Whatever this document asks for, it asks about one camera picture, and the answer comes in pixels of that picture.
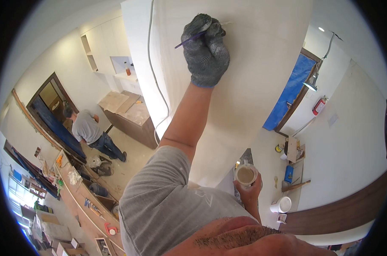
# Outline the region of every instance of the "hand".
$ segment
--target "hand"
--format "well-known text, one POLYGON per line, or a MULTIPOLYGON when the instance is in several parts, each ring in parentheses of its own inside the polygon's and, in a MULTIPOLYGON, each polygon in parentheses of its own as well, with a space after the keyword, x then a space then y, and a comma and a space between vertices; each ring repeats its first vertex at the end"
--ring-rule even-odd
POLYGON ((256 180, 250 185, 250 187, 244 187, 238 181, 233 181, 236 189, 241 195, 241 200, 245 205, 245 208, 257 205, 257 198, 262 190, 262 176, 257 174, 256 180))
POLYGON ((199 87, 214 87, 229 66, 229 52, 223 44, 226 35, 221 24, 207 14, 198 14, 187 24, 181 42, 206 31, 199 38, 186 42, 184 56, 191 72, 191 82, 199 87))

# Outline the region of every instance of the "shoe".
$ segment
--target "shoe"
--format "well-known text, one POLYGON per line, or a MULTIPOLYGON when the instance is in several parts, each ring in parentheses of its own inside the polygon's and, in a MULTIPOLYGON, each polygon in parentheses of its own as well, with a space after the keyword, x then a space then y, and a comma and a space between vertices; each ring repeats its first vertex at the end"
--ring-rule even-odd
POLYGON ((127 152, 124 151, 124 152, 122 152, 122 154, 123 154, 124 157, 125 157, 125 159, 124 159, 124 161, 123 161, 123 162, 125 163, 125 162, 127 161, 127 152))

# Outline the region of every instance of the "doorway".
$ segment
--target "doorway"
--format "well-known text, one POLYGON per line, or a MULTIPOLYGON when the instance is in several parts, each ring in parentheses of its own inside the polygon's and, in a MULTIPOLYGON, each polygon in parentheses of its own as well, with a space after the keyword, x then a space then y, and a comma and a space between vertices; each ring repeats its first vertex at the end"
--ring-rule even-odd
POLYGON ((70 106, 75 113, 78 113, 78 109, 64 90, 56 73, 53 73, 33 95, 27 104, 27 110, 48 135, 67 152, 85 163, 85 154, 81 145, 72 134, 72 121, 63 115, 65 106, 70 106))

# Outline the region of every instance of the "white bucket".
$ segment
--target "white bucket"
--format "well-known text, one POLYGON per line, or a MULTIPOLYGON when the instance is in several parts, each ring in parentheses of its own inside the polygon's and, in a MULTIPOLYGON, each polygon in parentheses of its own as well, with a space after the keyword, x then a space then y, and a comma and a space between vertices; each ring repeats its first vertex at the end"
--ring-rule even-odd
POLYGON ((290 197, 281 197, 280 199, 274 201, 270 205, 270 210, 272 212, 285 213, 285 212, 288 212, 291 207, 292 207, 292 200, 290 199, 290 197))

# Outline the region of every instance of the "gray work glove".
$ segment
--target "gray work glove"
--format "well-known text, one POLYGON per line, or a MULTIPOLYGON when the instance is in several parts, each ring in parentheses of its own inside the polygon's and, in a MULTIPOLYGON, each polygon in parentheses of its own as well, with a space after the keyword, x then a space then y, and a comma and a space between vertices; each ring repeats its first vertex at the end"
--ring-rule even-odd
POLYGON ((214 87, 229 66, 229 52, 222 42, 226 35, 221 24, 207 14, 198 14, 187 24, 181 42, 206 31, 199 38, 186 42, 184 56, 191 72, 191 82, 199 87, 214 87))

